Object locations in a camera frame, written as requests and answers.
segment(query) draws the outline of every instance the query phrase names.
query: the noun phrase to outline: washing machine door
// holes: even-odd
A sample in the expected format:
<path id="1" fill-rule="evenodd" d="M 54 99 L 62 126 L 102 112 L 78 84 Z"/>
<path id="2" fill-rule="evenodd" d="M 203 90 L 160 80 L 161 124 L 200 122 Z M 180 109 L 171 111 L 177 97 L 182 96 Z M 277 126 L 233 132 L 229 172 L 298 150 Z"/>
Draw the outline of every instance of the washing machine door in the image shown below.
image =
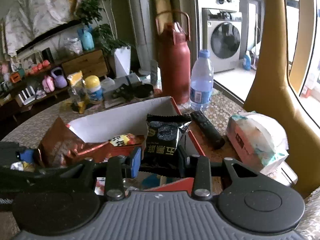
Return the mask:
<path id="1" fill-rule="evenodd" d="M 218 58 L 232 57 L 240 47 L 239 30 L 231 23 L 219 24 L 211 35 L 211 49 Z"/>

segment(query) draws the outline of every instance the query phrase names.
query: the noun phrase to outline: dark wooden floor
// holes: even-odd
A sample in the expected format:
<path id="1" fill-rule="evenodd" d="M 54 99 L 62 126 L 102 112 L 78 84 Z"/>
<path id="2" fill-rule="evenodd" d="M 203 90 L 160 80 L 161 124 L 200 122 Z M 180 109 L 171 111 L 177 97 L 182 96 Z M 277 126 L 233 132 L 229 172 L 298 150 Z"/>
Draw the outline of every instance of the dark wooden floor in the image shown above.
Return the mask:
<path id="1" fill-rule="evenodd" d="M 63 91 L 57 95 L 57 99 L 55 97 L 49 97 L 35 105 L 32 106 L 32 108 L 29 111 L 15 114 L 15 117 L 17 118 L 18 122 L 15 122 L 13 117 L 8 117 L 4 120 L 0 121 L 0 141 L 8 135 L 11 131 L 13 131 L 16 127 L 18 127 L 20 124 L 28 120 L 30 117 L 33 117 L 34 115 L 38 114 L 39 112 L 47 109 L 50 106 L 55 105 L 56 103 L 63 101 L 67 98 L 69 98 L 69 94 L 67 91 Z"/>

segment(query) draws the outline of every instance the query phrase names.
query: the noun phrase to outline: potted plant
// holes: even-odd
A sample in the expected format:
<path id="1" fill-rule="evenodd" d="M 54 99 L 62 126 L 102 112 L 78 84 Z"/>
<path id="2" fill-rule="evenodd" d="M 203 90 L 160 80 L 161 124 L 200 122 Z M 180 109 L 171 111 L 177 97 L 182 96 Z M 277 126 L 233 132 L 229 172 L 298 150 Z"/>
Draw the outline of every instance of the potted plant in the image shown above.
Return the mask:
<path id="1" fill-rule="evenodd" d="M 76 15 L 86 26 L 96 22 L 97 27 L 92 31 L 95 45 L 101 47 L 109 65 L 112 67 L 117 77 L 128 75 L 130 72 L 131 46 L 118 39 L 111 0 L 108 1 L 110 3 L 111 16 L 115 26 L 114 31 L 109 24 L 99 25 L 98 23 L 102 20 L 101 11 L 105 12 L 109 23 L 111 22 L 105 6 L 105 1 L 106 0 L 83 0 L 76 12 Z"/>

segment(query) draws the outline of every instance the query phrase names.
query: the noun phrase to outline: plant stem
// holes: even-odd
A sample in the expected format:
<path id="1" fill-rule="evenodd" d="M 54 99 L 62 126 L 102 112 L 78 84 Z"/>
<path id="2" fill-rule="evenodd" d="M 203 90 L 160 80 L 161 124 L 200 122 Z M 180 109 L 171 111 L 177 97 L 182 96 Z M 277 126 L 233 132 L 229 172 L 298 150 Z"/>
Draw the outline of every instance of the plant stem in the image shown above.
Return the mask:
<path id="1" fill-rule="evenodd" d="M 112 30 L 112 26 L 111 26 L 111 21 L 110 21 L 109 15 L 108 15 L 108 13 L 107 13 L 107 10 L 106 10 L 106 7 L 105 7 L 105 5 L 104 5 L 103 0 L 101 0 L 101 2 L 102 2 L 103 9 L 104 9 L 104 11 L 105 11 L 105 13 L 106 13 L 106 15 L 107 15 L 107 18 L 108 18 L 108 21 L 109 21 L 109 24 L 110 24 L 110 29 L 111 29 L 112 37 L 113 37 L 113 39 L 115 40 L 115 35 L 114 35 L 114 33 L 113 33 L 113 30 Z"/>
<path id="2" fill-rule="evenodd" d="M 115 20 L 115 16 L 113 15 L 113 10 L 112 10 L 112 1 L 110 0 L 110 8 L 111 8 L 111 15 L 113 18 L 113 23 L 115 26 L 115 32 L 116 32 L 116 39 L 118 38 L 118 32 L 117 32 L 117 26 L 116 26 L 116 20 Z"/>

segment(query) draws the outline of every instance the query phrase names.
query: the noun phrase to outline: red bottle handle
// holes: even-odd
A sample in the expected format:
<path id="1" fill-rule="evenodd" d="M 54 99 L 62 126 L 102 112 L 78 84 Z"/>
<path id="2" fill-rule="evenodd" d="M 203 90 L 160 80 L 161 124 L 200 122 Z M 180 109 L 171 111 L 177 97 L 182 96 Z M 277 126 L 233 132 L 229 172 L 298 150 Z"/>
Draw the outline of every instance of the red bottle handle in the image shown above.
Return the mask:
<path id="1" fill-rule="evenodd" d="M 180 14 L 183 14 L 187 18 L 187 29 L 188 29 L 188 32 L 187 32 L 187 35 L 186 35 L 186 40 L 190 41 L 191 36 L 190 36 L 190 18 L 189 18 L 189 15 L 187 13 L 179 11 L 179 10 L 163 11 L 163 12 L 157 14 L 157 16 L 156 16 L 156 26 L 157 26 L 158 35 L 161 34 L 160 33 L 160 24 L 159 24 L 159 16 L 161 14 L 164 14 L 164 13 L 180 13 Z"/>

